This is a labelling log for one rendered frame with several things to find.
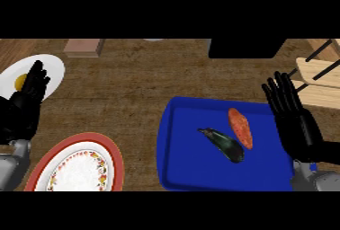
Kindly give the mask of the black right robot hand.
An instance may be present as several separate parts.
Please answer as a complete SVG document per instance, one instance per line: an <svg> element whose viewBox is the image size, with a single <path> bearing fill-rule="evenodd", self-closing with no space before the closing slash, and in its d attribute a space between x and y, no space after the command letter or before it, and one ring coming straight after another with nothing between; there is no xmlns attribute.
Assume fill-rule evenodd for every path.
<svg viewBox="0 0 340 230"><path fill-rule="evenodd" d="M302 107L289 76L274 72L261 89L286 154L301 163L340 165L340 143L322 139L316 120Z"/></svg>

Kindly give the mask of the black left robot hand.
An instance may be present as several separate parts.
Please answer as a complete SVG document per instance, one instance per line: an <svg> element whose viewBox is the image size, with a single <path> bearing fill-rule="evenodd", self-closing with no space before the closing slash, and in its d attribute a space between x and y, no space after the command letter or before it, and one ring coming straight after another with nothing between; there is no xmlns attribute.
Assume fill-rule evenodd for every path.
<svg viewBox="0 0 340 230"><path fill-rule="evenodd" d="M32 139L48 81L42 62L35 60L20 90L8 99L0 96L0 145L11 140Z"/></svg>

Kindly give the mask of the dark purple eggplant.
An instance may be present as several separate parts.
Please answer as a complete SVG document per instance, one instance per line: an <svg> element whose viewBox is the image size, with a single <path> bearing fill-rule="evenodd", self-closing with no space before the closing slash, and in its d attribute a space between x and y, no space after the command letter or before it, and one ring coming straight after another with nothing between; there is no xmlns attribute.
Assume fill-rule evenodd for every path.
<svg viewBox="0 0 340 230"><path fill-rule="evenodd" d="M224 157L234 164L239 163L243 160L243 150L237 141L212 128L199 128L197 131L203 134Z"/></svg>

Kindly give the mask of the wooden tiered shelf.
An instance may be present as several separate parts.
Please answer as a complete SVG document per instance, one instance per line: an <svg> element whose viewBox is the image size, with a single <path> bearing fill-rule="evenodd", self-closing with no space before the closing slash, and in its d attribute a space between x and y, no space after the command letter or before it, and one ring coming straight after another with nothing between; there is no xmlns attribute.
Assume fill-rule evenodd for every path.
<svg viewBox="0 0 340 230"><path fill-rule="evenodd" d="M301 80L294 88L301 103L340 110L340 39L307 39L313 52L295 59Z"/></svg>

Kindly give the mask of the yellow fruit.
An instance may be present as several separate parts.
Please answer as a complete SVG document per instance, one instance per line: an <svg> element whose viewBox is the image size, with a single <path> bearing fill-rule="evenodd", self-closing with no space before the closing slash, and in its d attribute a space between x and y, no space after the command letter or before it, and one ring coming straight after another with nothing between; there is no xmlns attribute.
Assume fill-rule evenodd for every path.
<svg viewBox="0 0 340 230"><path fill-rule="evenodd" d="M22 88L23 83L24 83L24 79L26 79L26 74L22 74L22 75L16 78L16 81L14 81L14 89L16 89L16 91L20 91L20 88Z"/></svg>

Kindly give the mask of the white plate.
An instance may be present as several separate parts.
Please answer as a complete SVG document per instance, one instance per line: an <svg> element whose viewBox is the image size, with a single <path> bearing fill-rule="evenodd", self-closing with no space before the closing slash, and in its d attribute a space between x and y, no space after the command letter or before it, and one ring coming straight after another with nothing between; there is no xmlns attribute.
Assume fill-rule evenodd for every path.
<svg viewBox="0 0 340 230"><path fill-rule="evenodd" d="M29 72L35 60L39 60L42 62L42 69L45 70L45 76L50 78L50 81L45 86L44 98L47 98L51 95L51 93L57 90L64 74L63 62L53 55L48 54L32 55L23 58L22 60L19 60L0 73L0 96L2 96L5 99L8 99L11 93L16 92L16 88L14 88L16 79L20 75Z"/></svg>

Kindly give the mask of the pink wooden block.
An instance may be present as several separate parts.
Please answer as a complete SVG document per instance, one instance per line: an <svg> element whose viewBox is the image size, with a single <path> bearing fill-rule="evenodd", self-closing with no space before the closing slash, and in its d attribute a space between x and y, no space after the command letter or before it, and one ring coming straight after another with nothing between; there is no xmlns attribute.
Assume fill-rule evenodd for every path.
<svg viewBox="0 0 340 230"><path fill-rule="evenodd" d="M69 39L63 53L69 58L97 58L103 42L103 39Z"/></svg>

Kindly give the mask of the red rimmed patterned plate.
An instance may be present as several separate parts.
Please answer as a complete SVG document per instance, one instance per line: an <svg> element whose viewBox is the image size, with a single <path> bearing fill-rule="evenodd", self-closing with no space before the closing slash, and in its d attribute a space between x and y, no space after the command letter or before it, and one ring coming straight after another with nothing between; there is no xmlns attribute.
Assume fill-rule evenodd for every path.
<svg viewBox="0 0 340 230"><path fill-rule="evenodd" d="M26 191L113 191L124 184L118 146L98 133L61 140L42 156L26 181Z"/></svg>

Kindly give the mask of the black appliance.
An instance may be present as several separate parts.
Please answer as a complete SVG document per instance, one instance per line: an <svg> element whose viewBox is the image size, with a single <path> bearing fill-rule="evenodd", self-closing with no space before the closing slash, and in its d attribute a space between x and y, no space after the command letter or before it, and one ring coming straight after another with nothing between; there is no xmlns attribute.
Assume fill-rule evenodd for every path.
<svg viewBox="0 0 340 230"><path fill-rule="evenodd" d="M273 58L285 39L211 39L209 58Z"/></svg>

